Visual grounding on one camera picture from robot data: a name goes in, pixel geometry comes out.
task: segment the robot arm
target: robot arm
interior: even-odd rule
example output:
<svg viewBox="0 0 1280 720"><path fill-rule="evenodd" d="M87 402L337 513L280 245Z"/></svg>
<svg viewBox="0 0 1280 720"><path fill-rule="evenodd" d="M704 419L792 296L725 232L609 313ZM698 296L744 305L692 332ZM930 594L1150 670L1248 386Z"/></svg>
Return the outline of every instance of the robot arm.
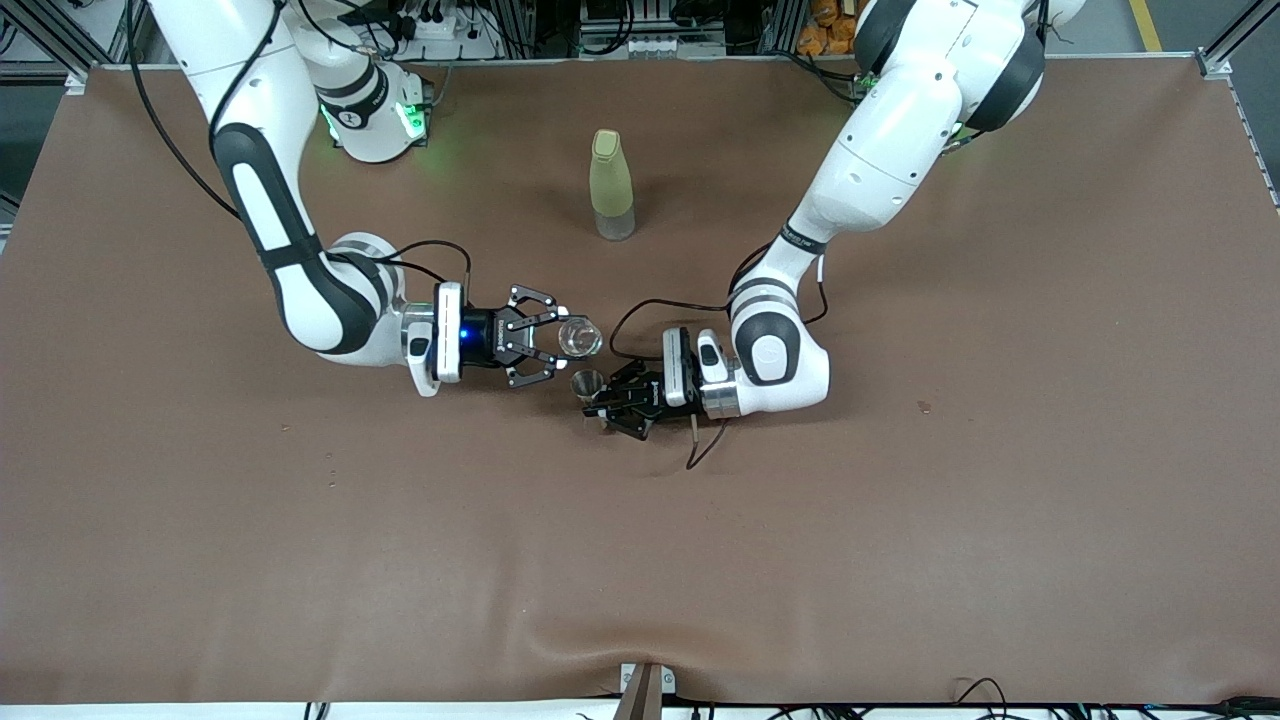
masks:
<svg viewBox="0 0 1280 720"><path fill-rule="evenodd" d="M316 96L279 22L283 4L154 0L151 5L209 119L274 26L270 42L232 92L214 128L214 156L270 275L289 333L323 355L361 351L401 278L372 263L330 261L302 205L298 167L315 124Z"/></svg>
<svg viewBox="0 0 1280 720"><path fill-rule="evenodd" d="M893 219L937 161L956 122L993 131L1034 97L1044 47L1023 20L1025 0L872 0L858 27L859 65L878 79L764 255L730 292L730 346L684 328L663 342L662 392L637 415L657 373L636 365L586 409L644 437L648 424L699 410L713 419L806 407L827 397L831 361L800 315L800 279L841 232ZM1059 22L1080 0L1055 0Z"/></svg>
<svg viewBox="0 0 1280 720"><path fill-rule="evenodd" d="M442 382L458 382L466 365L504 369L512 387L549 379L566 365L564 357L534 346L536 327L571 316L550 296L512 286L504 306L475 309L460 283L445 282L436 284L433 302L406 302L403 272L379 261L396 252L385 240L349 233L325 251L298 193L302 150L319 101L307 63L282 22L283 0L152 0L151 6L205 117L215 123L214 159L294 340L335 363L408 365L422 396L435 395ZM268 32L270 42L232 87ZM330 65L335 77L358 72L365 78L332 96L372 92L387 100L376 78L388 73L367 58ZM375 79L361 69L370 67ZM394 128L399 142L407 128ZM385 135L372 126L369 131ZM536 302L536 314L521 313L524 302ZM526 360L538 363L538 370L518 373L516 365Z"/></svg>

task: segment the cable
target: cable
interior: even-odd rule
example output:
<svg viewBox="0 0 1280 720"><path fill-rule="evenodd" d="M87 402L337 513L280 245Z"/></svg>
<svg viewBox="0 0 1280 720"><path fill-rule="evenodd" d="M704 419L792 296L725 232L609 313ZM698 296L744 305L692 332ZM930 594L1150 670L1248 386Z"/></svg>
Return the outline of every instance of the cable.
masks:
<svg viewBox="0 0 1280 720"><path fill-rule="evenodd" d="M160 133L160 140L163 140L165 146L169 147L169 152L173 152L174 159L177 159L178 164L182 165L182 169L187 170L191 179L196 181L196 184L198 184L200 188L214 200L214 202L216 202L223 210L227 210L230 217L239 220L241 217L239 213L236 211L236 208L233 208L230 202L223 200L223 196L218 195L218 192L207 182L205 182L205 178L200 177L196 168L187 161L182 150L178 150L178 145L174 143L173 138L169 137L169 132L164 129L164 124L160 123L160 117L156 115L155 106L151 105L151 97L147 95L147 88L142 85L142 72L138 69L137 49L133 46L133 1L134 0L128 0L125 5L124 32L127 51L129 54L129 70L133 73L133 85L138 88L138 99L142 101L142 108L147 111L147 117L151 118L151 124L155 126L156 132Z"/></svg>
<svg viewBox="0 0 1280 720"><path fill-rule="evenodd" d="M347 258L342 252L325 252L324 255L330 261L334 261L334 263L347 263L348 265L355 264L355 263L351 261L351 258ZM444 279L444 277L440 275L439 273L436 273L436 272L434 272L434 270L431 270L429 268L424 268L422 265L419 265L416 263L406 263L404 260L392 260L389 258L372 258L372 256L366 256L366 258L369 258L370 260L372 260L374 263L376 263L379 265L393 265L393 266L397 266L397 268L408 268L411 270L417 270L417 272L420 272L420 273L422 273L425 275L430 275L431 278L435 279L435 282L440 282L440 283L449 282L449 281Z"/></svg>
<svg viewBox="0 0 1280 720"><path fill-rule="evenodd" d="M618 0L618 3L621 5L620 9L622 12L618 13L618 32L614 33L613 40L609 41L609 44L603 50L588 50L586 47L579 45L577 47L579 54L595 55L595 56L609 55L611 53L622 49L622 46L627 44L627 40L631 38L631 31L635 29L636 9L635 5L631 4L631 0Z"/></svg>
<svg viewBox="0 0 1280 720"><path fill-rule="evenodd" d="M485 33L488 33L490 29L493 29L494 32L498 33L499 37L502 37L509 45L512 45L513 47L518 47L520 49L520 54L522 56L529 58L529 54L526 53L526 50L536 50L538 49L538 44L536 42L532 44L532 45L530 45L527 42L521 42L518 40L515 40L513 37L511 37L509 35L507 35L507 31L504 31L502 28L500 23L495 24L493 20L489 19L489 15L486 13L481 12L480 8L477 8L475 3L471 3L471 17L467 18L467 20L470 20L471 24L475 24L476 15L480 15L480 19L484 20Z"/></svg>
<svg viewBox="0 0 1280 720"><path fill-rule="evenodd" d="M1036 37L1039 38L1041 45L1048 45L1046 35L1048 32L1048 0L1039 0L1041 6L1036 18Z"/></svg>
<svg viewBox="0 0 1280 720"><path fill-rule="evenodd" d="M831 305L827 304L827 288L826 284L822 282L822 258L818 258L818 297L822 299L822 311L814 315L813 318L805 320L804 324L806 325L812 325L818 320L826 318L827 310L831 309Z"/></svg>
<svg viewBox="0 0 1280 720"><path fill-rule="evenodd" d="M438 245L440 247L448 247L451 250L457 250L458 254L462 255L462 259L466 260L466 263L467 263L467 270L466 270L467 274L468 275L471 274L471 254L467 252L466 247L462 247L461 245L458 245L456 242L449 242L447 240L420 240L417 242L411 242L411 243L406 245L404 247L401 247L396 252L392 252L385 259L387 260L394 260L396 258L399 258L401 255L408 252L410 250L415 250L417 247L428 247L428 246L431 246L431 245Z"/></svg>
<svg viewBox="0 0 1280 720"><path fill-rule="evenodd" d="M653 363L662 360L660 355L635 355L631 352L622 352L621 350L617 348L617 345L614 345L618 333L622 332L622 327L627 324L627 320L631 319L631 315L635 315L640 309L646 307L649 305L666 305L668 307L684 307L685 310L700 310L703 313L723 313L724 310L728 310L727 304L698 305L696 302L680 302L677 300L666 300L662 297L650 297L648 300L641 300L622 315L622 319L618 320L617 325L614 325L613 332L609 333L609 352L612 352L618 357L622 357L623 360L648 360Z"/></svg>
<svg viewBox="0 0 1280 720"><path fill-rule="evenodd" d="M969 689L960 693L960 697L957 697L955 702L952 702L951 705L960 705L961 702L964 702L966 697L969 697L973 693L973 691L978 689L979 687L987 683L989 683L991 687L996 688L996 694L1000 696L1000 714L997 715L988 710L986 715L983 715L977 720L1027 720L1025 717L1018 717L1009 714L1009 698L1005 697L1004 688L1000 687L1000 683L997 683L995 678L979 678L974 680L974 683L969 685Z"/></svg>
<svg viewBox="0 0 1280 720"><path fill-rule="evenodd" d="M433 110L439 108L440 102L444 102L444 94L449 90L449 79L453 78L453 65L454 63L449 63L449 69L444 70L444 82L440 83L440 94L431 97L431 104L428 105Z"/></svg>
<svg viewBox="0 0 1280 720"><path fill-rule="evenodd" d="M858 74L856 73L837 73L836 70L826 70L823 68L819 68L817 60L814 60L813 58L809 58L806 60L806 59L801 58L800 55L796 55L795 53L790 53L787 50L767 50L767 51L760 53L760 54L762 55L777 55L780 58L786 58L786 59L788 59L792 63L800 65L801 68L804 68L805 70L808 70L810 73L818 73L818 74L822 74L822 77L827 77L827 78L831 78L831 79L845 79L845 81L849 81L849 82L852 82L852 81L858 79Z"/></svg>
<svg viewBox="0 0 1280 720"><path fill-rule="evenodd" d="M253 67L253 63L256 63L257 59L262 55L262 50L265 50L266 46L271 44L271 35L275 33L275 26L280 22L280 13L284 12L285 0L271 0L271 5L274 5L274 10L271 12L271 22L268 23L266 32L262 33L262 40L257 41L257 46L253 47L253 51L248 54L248 59L244 60L244 65L241 67L238 73L236 73L236 77L232 79L232 83L227 86L227 91L223 92L221 100L218 101L218 108L214 110L212 117L209 119L209 152L215 158L218 155L214 152L214 140L218 131L218 123L221 122L223 114L227 111L227 106L230 104L232 96L236 95L237 90L239 90L239 83L244 79L244 76L248 74L250 69Z"/></svg>
<svg viewBox="0 0 1280 720"><path fill-rule="evenodd" d="M772 240L753 250L750 254L748 254L746 258L742 259L741 263L737 264L737 268L733 269L733 275L730 277L728 279L730 293L733 292L733 286L737 284L737 281L742 279L742 274L745 274L748 270L755 266L754 260L760 258L764 254L764 251L769 249L771 245L773 245Z"/></svg>
<svg viewBox="0 0 1280 720"><path fill-rule="evenodd" d="M392 32L392 28L387 22L374 22L364 8L356 5L351 0L334 0L334 3L338 3L339 5L346 5L347 8L351 8L360 15L360 19L365 23L365 28L369 29L369 38L376 47L379 58L381 58L383 60L390 60L399 54L401 51L399 40L396 38L396 33ZM392 38L393 47L388 50L385 55L383 54L383 44L378 40L378 33L374 32L375 24L376 27L381 28L383 32L387 33L387 37Z"/></svg>
<svg viewBox="0 0 1280 720"><path fill-rule="evenodd" d="M311 706L319 706L316 708L316 716L311 717ZM302 708L302 720L325 720L329 716L329 703L328 702L308 702L306 707Z"/></svg>
<svg viewBox="0 0 1280 720"><path fill-rule="evenodd" d="M392 252L390 255L383 258L381 260L385 264L388 264L388 265L402 264L403 261L396 260L401 255L408 252L410 250L413 250L413 249L417 249L417 247L428 247L428 246L431 246L431 245L436 245L436 246L440 246L440 247L448 247L451 250L458 251L458 254L462 255L462 259L466 260L466 269L463 270L463 275L462 275L462 290L463 290L463 296L470 295L467 291L471 290L471 254L467 252L466 247L462 247L461 245L458 245L456 242L449 242L447 240L420 240L417 242L411 242L411 243L406 245L404 247L401 247L399 250L397 250L396 252ZM404 263L403 266L420 269L421 272L425 272L425 273L435 277L439 282L442 282L442 283L445 282L444 278L442 278L440 275L436 275L435 273L428 270L426 268L419 268L417 265L408 264L408 263Z"/></svg>
<svg viewBox="0 0 1280 720"><path fill-rule="evenodd" d="M874 708L868 707L865 711L858 712L858 710L851 705L790 705L780 707L778 711L771 715L768 720L777 720L778 717L790 717L791 720L795 720L791 714L801 710L813 712L814 717L818 720L863 720L867 712L870 712Z"/></svg>
<svg viewBox="0 0 1280 720"><path fill-rule="evenodd" d="M698 415L690 415L690 418L694 419L694 423L695 423L695 427L696 427ZM701 462L704 459L707 459L707 455L712 450L716 450L716 443L719 442L719 438L724 437L724 428L727 428L727 427L728 427L728 418L721 420L721 429L716 432L716 437L712 438L712 442L707 443L707 450L704 450L701 455L698 455L698 433L696 432L694 433L694 447L692 447L692 450L689 451L689 460L685 460L685 469L686 470L692 470L694 468L696 468L699 462ZM716 711L712 710L712 717L714 715L716 715Z"/></svg>
<svg viewBox="0 0 1280 720"><path fill-rule="evenodd" d="M960 140L950 142L950 143L947 143L946 147L942 149L942 152L938 152L938 155L950 155L950 154L955 152L956 150L960 150L965 145L969 145L974 140L978 140L979 137L982 137L986 133L987 133L987 131L980 129L980 131L978 131L978 132L975 132L975 133L973 133L970 136L961 137Z"/></svg>
<svg viewBox="0 0 1280 720"><path fill-rule="evenodd" d="M307 10L306 0L298 0L298 8L302 9L302 17L306 18L308 23L311 23L311 27L316 28L316 32L319 32L320 35L325 36L329 40L329 42L333 42L334 45L337 45L339 47L346 47L347 50L351 50L352 53L361 53L360 47L357 47L355 45L347 45L346 42L338 40L337 37L334 37L332 35L329 35L323 27L320 27L320 23L317 23L315 20L315 18L311 17L311 10Z"/></svg>
<svg viewBox="0 0 1280 720"><path fill-rule="evenodd" d="M822 82L822 86L827 88L827 92L831 92L832 95L844 100L845 102L850 102L854 105L858 104L858 100L855 100L849 95L845 95L844 92L840 91L838 87L831 85L831 82L832 81L856 82L859 76L849 73L837 73L833 70L824 70L818 67L818 63L813 58L805 60L800 55L796 55L795 53L788 53L786 50L769 50L764 53L764 55L778 55L781 58L791 60L792 63L800 65L805 72L812 73L814 77L817 77L818 81Z"/></svg>

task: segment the brown tablecloth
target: brown tablecloth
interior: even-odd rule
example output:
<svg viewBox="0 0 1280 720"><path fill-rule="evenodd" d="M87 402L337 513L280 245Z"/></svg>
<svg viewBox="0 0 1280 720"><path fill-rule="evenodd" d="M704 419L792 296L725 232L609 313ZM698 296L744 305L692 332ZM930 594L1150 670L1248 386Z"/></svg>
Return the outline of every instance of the brown tablecloth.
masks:
<svg viewBox="0 0 1280 720"><path fill-rule="evenodd" d="M182 76L147 79L212 177ZM520 282L609 328L719 302L845 117L781 61L467 67L426 150L360 165L317 127L303 193L328 240L449 238L479 304ZM599 127L637 188L618 245ZM833 242L829 398L685 473L684 427L593 434L567 378L422 400L294 345L244 231L93 73L0 259L0 700L581 696L635 660L768 703L1280 694L1277 241L1224 85L1051 63ZM677 319L723 329L625 342Z"/></svg>

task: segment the yellow-green bottle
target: yellow-green bottle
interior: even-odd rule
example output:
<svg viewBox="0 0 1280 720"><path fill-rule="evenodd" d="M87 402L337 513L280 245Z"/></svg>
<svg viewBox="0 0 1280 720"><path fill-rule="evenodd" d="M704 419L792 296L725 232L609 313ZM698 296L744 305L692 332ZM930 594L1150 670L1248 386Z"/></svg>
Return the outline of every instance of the yellow-green bottle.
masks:
<svg viewBox="0 0 1280 720"><path fill-rule="evenodd" d="M617 131L600 129L591 142L591 208L595 229L605 240L626 240L636 229L631 170Z"/></svg>

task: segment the green led light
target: green led light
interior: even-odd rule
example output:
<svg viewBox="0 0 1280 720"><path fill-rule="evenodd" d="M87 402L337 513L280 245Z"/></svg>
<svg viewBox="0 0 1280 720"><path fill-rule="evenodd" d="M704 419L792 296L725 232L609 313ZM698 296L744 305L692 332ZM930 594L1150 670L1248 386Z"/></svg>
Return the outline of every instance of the green led light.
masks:
<svg viewBox="0 0 1280 720"><path fill-rule="evenodd" d="M338 129L333 127L333 118L329 117L329 110L326 110L324 105L320 106L320 114L324 117L325 124L329 126L329 137L332 137L334 142L342 142L338 140Z"/></svg>
<svg viewBox="0 0 1280 720"><path fill-rule="evenodd" d="M404 106L402 102L396 104L396 114L399 115L401 123L404 124L404 132L412 138L422 137L425 131L422 129L422 111L417 108L410 105Z"/></svg>

